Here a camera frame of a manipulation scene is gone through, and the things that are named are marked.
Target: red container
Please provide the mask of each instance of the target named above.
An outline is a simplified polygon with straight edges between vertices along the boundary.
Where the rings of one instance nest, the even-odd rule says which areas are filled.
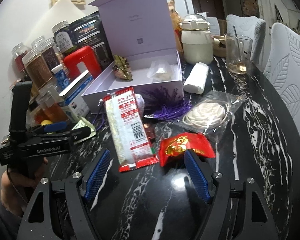
[[[66,56],[63,60],[69,70],[71,80],[76,79],[85,70],[89,70],[93,78],[102,72],[99,62],[90,46],[85,46]]]

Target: human hand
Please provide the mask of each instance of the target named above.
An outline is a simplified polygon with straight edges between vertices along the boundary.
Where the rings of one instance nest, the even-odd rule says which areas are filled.
[[[46,158],[43,159],[42,165],[34,173],[35,179],[29,179],[20,173],[10,172],[10,178],[15,187],[32,187],[36,188],[39,181],[42,179],[44,174],[45,165],[48,164]],[[3,206],[9,210],[12,214],[22,216],[22,208],[20,204],[20,196],[12,186],[7,171],[2,174],[1,177],[1,202]]]

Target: barcode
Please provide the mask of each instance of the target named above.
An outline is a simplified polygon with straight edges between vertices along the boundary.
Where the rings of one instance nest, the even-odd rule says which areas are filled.
[[[137,143],[145,139],[145,135],[143,133],[143,127],[141,123],[135,122],[131,125],[131,128]]]

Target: green packet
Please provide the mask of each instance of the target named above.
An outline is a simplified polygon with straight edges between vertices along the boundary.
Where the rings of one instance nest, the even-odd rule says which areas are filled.
[[[88,137],[86,138],[83,138],[79,141],[75,141],[74,144],[78,144],[78,143],[81,143],[85,140],[88,140],[89,138],[95,136],[97,133],[96,133],[96,128],[93,126],[92,123],[90,123],[87,119],[85,119],[84,117],[80,117],[80,121],[72,128],[72,130],[74,129],[77,129],[77,128],[81,128],[81,127],[85,127],[85,126],[88,126],[90,127],[91,129],[91,133]]]

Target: black marble table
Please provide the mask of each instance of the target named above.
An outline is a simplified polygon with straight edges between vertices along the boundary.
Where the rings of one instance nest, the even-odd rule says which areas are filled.
[[[204,93],[210,90],[246,95],[222,139],[212,144],[217,157],[209,164],[229,179],[253,177],[261,187],[274,217],[280,239],[293,236],[300,225],[300,136],[285,104],[255,67],[246,75],[230,74],[221,58],[209,65]],[[192,66],[183,63],[183,76]],[[195,104],[201,96],[185,95]],[[172,122],[155,125],[158,149],[161,138],[184,130]],[[119,173],[119,162],[109,125],[76,147],[73,154],[50,159],[49,176],[64,179],[81,171],[103,148],[114,159],[96,206],[89,217],[103,240],[193,239],[208,206],[186,183],[182,162],[159,164]],[[226,239],[231,239],[226,229]]]

